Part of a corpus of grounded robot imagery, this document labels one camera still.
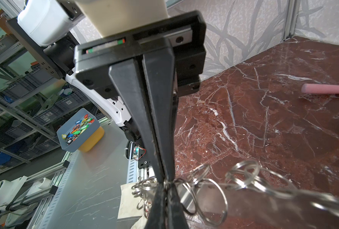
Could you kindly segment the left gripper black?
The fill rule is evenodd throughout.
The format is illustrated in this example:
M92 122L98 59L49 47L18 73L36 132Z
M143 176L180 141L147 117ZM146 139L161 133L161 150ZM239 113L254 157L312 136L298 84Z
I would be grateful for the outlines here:
M164 182L163 169L168 182L175 179L174 67L178 95L182 97L198 92L206 57L205 35L206 22L201 12L194 10L75 47L76 79L105 99L120 95L141 134L159 183ZM163 169L139 64L134 59L143 57L152 122Z

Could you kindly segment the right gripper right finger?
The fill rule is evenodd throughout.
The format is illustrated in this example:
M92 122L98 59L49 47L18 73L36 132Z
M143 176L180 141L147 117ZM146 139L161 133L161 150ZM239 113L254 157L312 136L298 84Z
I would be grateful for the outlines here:
M189 229L174 183L167 186L167 226L168 229Z

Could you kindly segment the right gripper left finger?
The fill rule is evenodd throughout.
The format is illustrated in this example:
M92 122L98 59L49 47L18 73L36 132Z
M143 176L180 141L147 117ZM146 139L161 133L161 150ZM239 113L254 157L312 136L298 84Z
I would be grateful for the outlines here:
M166 190L163 184L159 183L144 229L166 228L166 197Z

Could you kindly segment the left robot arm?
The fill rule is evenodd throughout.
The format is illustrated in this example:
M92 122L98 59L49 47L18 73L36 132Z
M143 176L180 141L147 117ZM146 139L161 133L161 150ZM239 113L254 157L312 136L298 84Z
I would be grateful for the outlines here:
M56 78L83 91L138 141L159 182L175 178L180 96L197 92L206 23L164 1L26 1L7 22Z

